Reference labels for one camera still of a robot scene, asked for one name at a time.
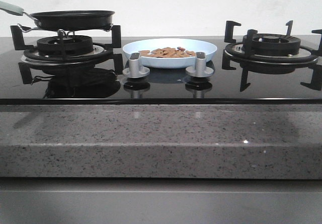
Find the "black pan support grate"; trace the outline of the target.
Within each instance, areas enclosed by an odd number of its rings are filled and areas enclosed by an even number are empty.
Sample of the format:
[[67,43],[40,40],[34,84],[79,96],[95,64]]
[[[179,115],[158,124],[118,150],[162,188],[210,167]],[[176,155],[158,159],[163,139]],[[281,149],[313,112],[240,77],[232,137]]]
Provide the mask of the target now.
[[[113,26],[112,42],[107,44],[95,43],[93,41],[93,51],[83,55],[67,56],[63,51],[62,56],[51,57],[49,55],[42,56],[39,54],[36,45],[25,44],[23,32],[17,25],[11,26],[12,39],[15,50],[22,50],[22,62],[36,66],[65,66],[85,63],[101,63],[112,58],[115,48],[121,47],[121,27],[119,25]],[[70,32],[65,35],[63,32],[58,32],[56,36],[62,40],[63,37],[75,36],[75,32]]]
[[233,60],[242,68],[240,91],[244,91],[248,83],[248,73],[288,74],[297,68],[313,70],[310,83],[300,84],[313,90],[321,90],[321,44],[318,49],[301,45],[301,39],[291,35],[293,21],[286,23],[287,32],[283,34],[258,33],[249,29],[241,42],[233,38],[235,26],[241,24],[235,21],[226,21],[224,42],[227,43],[222,57],[222,69],[235,70],[230,66]]

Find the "brown meat pieces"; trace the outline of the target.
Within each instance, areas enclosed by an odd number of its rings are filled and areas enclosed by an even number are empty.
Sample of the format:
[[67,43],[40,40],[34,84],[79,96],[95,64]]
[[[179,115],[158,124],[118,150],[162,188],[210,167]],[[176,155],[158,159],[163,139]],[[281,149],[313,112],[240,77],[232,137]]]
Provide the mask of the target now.
[[185,58],[185,57],[195,57],[195,51],[189,51],[182,47],[171,48],[157,48],[155,50],[141,50],[139,51],[141,56],[153,57],[153,58]]

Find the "black round gas burner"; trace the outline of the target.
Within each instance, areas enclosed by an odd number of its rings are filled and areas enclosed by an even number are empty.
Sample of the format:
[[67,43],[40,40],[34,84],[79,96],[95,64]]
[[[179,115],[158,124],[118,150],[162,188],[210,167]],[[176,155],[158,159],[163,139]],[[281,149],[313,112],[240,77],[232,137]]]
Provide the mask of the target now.
[[301,40],[297,37],[281,34],[254,34],[252,51],[257,55],[287,56],[299,53]]
[[67,56],[83,55],[93,51],[93,40],[83,35],[63,37],[62,40],[58,36],[46,37],[37,40],[37,49],[42,56],[62,56],[63,51]]

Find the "black glass gas cooktop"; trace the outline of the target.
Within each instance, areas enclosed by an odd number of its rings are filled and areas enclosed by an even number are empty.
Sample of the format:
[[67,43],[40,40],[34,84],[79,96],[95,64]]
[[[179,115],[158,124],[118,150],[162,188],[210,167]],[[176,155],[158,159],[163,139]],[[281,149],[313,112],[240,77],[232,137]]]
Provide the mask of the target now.
[[44,68],[21,60],[9,37],[1,38],[1,104],[319,104],[321,62],[302,66],[250,65],[224,54],[221,36],[209,78],[193,78],[184,69],[152,68],[132,80],[122,74],[127,59],[115,49],[107,61],[76,68]]

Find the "grey cabinet front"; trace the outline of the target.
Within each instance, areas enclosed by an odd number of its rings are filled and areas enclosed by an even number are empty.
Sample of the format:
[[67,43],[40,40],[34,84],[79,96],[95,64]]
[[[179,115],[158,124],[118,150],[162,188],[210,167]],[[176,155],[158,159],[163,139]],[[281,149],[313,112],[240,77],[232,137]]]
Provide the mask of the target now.
[[321,181],[4,178],[1,223],[321,223]]

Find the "light blue plate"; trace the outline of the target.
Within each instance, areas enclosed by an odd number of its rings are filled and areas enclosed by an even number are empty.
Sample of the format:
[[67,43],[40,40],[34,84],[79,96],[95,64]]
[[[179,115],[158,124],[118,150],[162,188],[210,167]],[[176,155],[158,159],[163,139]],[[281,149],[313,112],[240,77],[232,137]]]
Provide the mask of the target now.
[[[123,46],[122,50],[126,58],[130,58],[132,53],[142,50],[155,50],[157,48],[177,48],[182,47],[189,51],[204,52],[206,61],[213,59],[217,51],[217,46],[201,40],[185,39],[185,38],[156,38],[139,40],[128,43]],[[141,56],[141,63],[146,67],[153,68],[186,68],[195,64],[195,57],[182,58],[154,58]]]

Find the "silver stove knob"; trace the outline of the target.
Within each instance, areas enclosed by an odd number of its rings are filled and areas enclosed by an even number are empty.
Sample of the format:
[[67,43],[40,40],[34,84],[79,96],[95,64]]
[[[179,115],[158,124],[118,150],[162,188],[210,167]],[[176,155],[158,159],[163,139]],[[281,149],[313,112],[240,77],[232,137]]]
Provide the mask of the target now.
[[206,78],[214,74],[214,70],[206,66],[204,52],[196,52],[195,64],[185,69],[186,74],[196,78]]
[[150,74],[150,69],[141,63],[140,53],[133,53],[129,58],[129,67],[123,70],[123,75],[127,78],[138,79]]

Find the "black frying pan green handle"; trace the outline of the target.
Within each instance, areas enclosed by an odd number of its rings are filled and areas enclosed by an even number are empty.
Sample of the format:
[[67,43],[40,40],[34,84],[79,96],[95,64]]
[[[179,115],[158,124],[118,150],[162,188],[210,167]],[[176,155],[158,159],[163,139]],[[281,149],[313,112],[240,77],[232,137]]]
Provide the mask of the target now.
[[23,8],[5,2],[1,2],[1,10],[15,16],[26,15],[34,21],[38,28],[48,31],[109,29],[115,14],[114,11],[104,10],[52,11],[28,14]]

